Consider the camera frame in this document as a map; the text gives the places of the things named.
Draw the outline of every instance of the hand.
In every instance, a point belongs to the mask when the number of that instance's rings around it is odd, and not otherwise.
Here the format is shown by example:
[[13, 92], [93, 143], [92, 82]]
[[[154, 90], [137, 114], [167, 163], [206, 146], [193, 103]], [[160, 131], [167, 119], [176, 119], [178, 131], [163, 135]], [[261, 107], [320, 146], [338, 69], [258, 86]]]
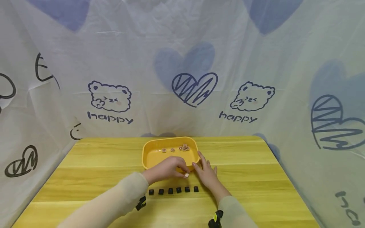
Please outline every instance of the hand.
[[201, 169], [196, 163], [192, 163], [201, 182], [212, 192], [214, 198], [217, 201], [217, 204], [226, 196], [231, 196], [231, 193], [224, 187], [224, 185], [218, 180], [217, 177], [217, 167], [210, 166], [210, 162], [205, 159], [203, 154], [198, 151], [201, 166]]
[[142, 175], [149, 185], [170, 177], [186, 178], [184, 174], [176, 171], [176, 167], [182, 169], [184, 172], [190, 173], [182, 157], [170, 156], [152, 168], [145, 170]]
[[198, 151], [198, 155], [200, 157], [201, 169], [196, 163], [192, 163], [201, 182], [210, 190], [214, 189], [217, 185], [220, 184], [220, 181], [217, 177], [217, 167], [215, 166], [214, 169], [210, 166], [210, 162], [205, 159], [203, 154]]

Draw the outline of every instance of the person's left hand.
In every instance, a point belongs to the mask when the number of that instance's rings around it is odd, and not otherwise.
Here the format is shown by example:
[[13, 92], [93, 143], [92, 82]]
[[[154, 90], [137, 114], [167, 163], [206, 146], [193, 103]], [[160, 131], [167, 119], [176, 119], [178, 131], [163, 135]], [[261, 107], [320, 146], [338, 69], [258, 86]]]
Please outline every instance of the person's left hand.
[[184, 172], [190, 173], [182, 157], [170, 156], [152, 168], [145, 170], [142, 175], [149, 185], [170, 177], [186, 178], [184, 174], [176, 171], [176, 167], [182, 169]]

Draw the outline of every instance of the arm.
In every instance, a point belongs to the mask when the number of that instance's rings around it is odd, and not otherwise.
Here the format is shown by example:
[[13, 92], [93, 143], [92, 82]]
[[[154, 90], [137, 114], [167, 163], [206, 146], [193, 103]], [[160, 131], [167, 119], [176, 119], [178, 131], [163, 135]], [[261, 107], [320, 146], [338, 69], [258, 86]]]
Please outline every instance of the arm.
[[116, 186], [84, 204], [58, 228], [108, 227], [120, 216], [132, 211], [144, 196], [149, 185], [170, 177], [186, 178], [176, 167], [190, 173], [183, 158], [168, 157], [143, 173], [132, 173]]
[[212, 169], [210, 162], [198, 151], [203, 168], [196, 163], [193, 166], [202, 183], [212, 192], [218, 203], [218, 209], [223, 211], [221, 225], [223, 228], [256, 228], [257, 225], [248, 216], [245, 209], [218, 180], [217, 167]]

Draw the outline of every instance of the cartoon face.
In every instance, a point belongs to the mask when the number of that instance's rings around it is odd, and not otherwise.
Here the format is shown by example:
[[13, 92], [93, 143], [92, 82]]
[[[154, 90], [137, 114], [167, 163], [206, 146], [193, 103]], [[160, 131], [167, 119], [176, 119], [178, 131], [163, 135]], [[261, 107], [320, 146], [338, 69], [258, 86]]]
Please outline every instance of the cartoon face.
[[6, 75], [0, 73], [0, 113], [1, 100], [13, 98], [16, 94], [14, 82]]
[[97, 81], [89, 84], [91, 105], [98, 109], [125, 112], [130, 109], [132, 93], [126, 86], [107, 85]]
[[81, 125], [81, 123], [73, 126], [73, 128], [70, 131], [70, 137], [73, 140], [80, 140], [83, 138], [83, 136], [85, 135], [85, 129], [83, 128], [83, 126]]
[[230, 107], [240, 111], [256, 111], [263, 108], [274, 94], [274, 87], [263, 87], [252, 82], [246, 82], [239, 88], [238, 94]]

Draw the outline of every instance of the person's right hand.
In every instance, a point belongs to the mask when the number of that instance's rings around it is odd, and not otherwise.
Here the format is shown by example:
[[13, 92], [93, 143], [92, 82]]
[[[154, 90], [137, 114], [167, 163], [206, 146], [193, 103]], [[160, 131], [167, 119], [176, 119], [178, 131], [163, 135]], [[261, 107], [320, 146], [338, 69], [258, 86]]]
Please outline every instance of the person's right hand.
[[203, 154], [198, 151], [201, 166], [203, 168], [200, 168], [196, 163], [192, 163], [194, 166], [201, 182], [210, 190], [214, 189], [217, 185], [220, 185], [220, 181], [217, 177], [217, 167], [215, 166], [214, 169], [212, 169], [210, 162], [205, 159]]

